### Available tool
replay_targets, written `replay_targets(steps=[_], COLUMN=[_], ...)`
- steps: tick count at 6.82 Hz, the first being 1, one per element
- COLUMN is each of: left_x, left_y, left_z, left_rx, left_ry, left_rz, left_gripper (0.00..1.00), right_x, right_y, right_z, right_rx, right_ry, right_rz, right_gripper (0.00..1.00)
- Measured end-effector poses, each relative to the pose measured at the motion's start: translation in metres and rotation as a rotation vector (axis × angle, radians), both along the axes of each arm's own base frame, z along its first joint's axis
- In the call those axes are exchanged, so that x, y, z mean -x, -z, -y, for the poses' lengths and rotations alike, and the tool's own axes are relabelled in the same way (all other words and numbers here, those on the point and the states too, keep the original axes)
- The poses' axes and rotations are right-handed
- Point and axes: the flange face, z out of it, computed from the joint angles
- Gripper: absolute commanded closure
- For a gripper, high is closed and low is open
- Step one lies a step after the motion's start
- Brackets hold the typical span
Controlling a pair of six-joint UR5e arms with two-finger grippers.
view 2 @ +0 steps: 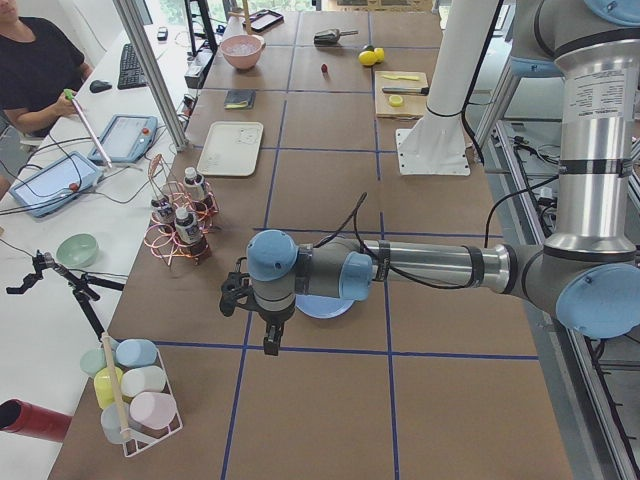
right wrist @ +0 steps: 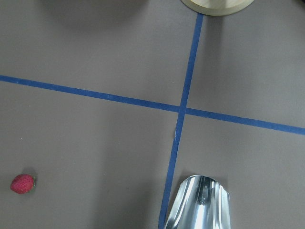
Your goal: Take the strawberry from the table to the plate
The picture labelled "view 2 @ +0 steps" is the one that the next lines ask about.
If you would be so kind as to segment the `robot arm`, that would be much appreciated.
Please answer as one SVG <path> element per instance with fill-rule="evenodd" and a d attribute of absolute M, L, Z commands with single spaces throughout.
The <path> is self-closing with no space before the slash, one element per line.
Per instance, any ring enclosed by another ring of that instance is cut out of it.
<path fill-rule="evenodd" d="M 639 323 L 636 249 L 624 233 L 631 128 L 639 76 L 635 1 L 521 1 L 513 56 L 556 65 L 565 79 L 558 210 L 540 246 L 490 249 L 328 237 L 297 245 L 266 230 L 222 285 L 220 309 L 266 324 L 278 353 L 299 296 L 363 300 L 375 281 L 400 276 L 444 290 L 486 287 L 529 301 L 593 339 Z"/>

